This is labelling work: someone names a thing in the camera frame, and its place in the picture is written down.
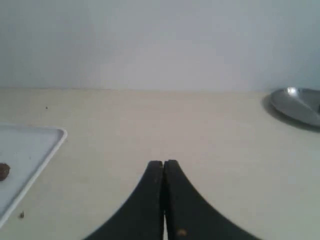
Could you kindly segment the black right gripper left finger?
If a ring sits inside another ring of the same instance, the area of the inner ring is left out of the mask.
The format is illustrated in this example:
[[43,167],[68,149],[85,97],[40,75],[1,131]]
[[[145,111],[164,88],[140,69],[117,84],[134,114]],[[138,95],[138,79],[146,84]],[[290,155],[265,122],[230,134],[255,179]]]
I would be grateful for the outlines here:
[[150,161],[125,203],[87,240],[162,240],[164,166]]

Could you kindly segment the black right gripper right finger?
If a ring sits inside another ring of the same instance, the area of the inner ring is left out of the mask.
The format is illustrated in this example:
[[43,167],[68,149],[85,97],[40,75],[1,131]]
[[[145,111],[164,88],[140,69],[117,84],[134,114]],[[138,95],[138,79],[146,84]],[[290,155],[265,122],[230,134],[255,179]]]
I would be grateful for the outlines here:
[[257,240],[213,208],[178,161],[164,163],[165,220],[169,240]]

